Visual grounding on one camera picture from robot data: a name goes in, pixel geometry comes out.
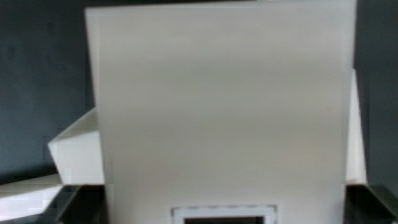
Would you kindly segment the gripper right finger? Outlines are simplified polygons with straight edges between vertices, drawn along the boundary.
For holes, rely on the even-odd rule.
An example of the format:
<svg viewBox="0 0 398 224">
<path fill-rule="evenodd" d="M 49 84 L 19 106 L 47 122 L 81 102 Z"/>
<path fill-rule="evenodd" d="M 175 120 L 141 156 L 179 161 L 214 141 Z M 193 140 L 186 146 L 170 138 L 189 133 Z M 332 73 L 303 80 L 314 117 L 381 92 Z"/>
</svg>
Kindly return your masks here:
<svg viewBox="0 0 398 224">
<path fill-rule="evenodd" d="M 398 195 L 383 185 L 346 186 L 342 224 L 398 224 Z"/>
</svg>

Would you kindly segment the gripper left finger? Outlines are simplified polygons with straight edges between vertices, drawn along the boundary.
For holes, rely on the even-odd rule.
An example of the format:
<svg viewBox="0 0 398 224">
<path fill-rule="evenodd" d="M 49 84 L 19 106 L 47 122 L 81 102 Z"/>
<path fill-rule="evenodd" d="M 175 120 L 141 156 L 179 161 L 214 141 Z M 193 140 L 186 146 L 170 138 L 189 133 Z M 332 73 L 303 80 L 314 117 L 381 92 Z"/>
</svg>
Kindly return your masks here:
<svg viewBox="0 0 398 224">
<path fill-rule="evenodd" d="M 101 185 L 79 187 L 56 224 L 108 224 L 104 187 Z"/>
</svg>

